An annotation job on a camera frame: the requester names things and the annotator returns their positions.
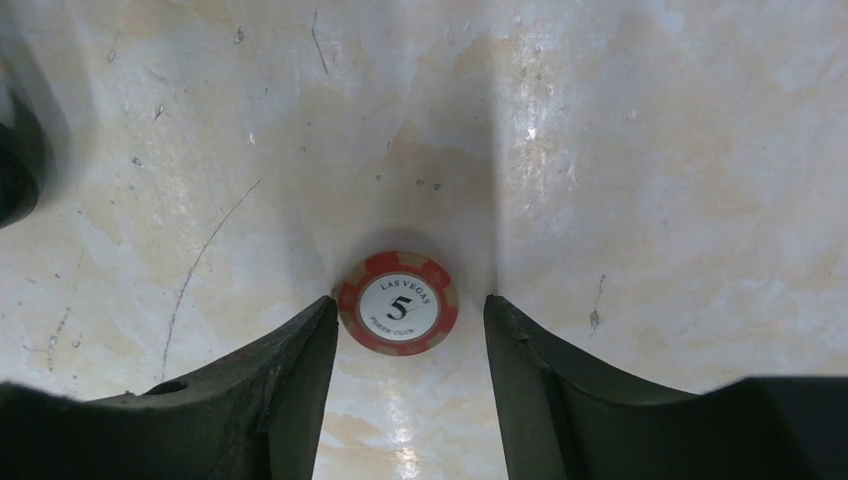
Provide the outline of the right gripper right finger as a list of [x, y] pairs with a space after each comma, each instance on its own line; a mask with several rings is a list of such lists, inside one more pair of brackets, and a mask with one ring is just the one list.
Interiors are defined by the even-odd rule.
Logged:
[[847, 381], [747, 377], [691, 394], [637, 377], [491, 295], [484, 326], [512, 479], [843, 479]]

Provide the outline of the red white chip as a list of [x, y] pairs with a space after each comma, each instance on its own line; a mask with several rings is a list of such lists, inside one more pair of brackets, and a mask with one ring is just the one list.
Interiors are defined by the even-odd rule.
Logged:
[[363, 347], [413, 356], [453, 330], [459, 299], [452, 276], [428, 256], [385, 251], [363, 260], [336, 289], [341, 323]]

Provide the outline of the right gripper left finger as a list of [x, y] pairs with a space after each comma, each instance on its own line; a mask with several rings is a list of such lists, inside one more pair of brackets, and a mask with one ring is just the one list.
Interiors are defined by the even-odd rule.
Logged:
[[321, 297], [282, 326], [136, 395], [1, 386], [5, 479], [308, 479], [338, 340]]

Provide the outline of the black poker set case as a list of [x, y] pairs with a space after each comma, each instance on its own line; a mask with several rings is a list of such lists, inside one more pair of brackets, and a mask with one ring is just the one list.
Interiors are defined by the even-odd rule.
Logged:
[[35, 113], [11, 94], [12, 126], [1, 124], [1, 228], [31, 214], [46, 181], [47, 146]]

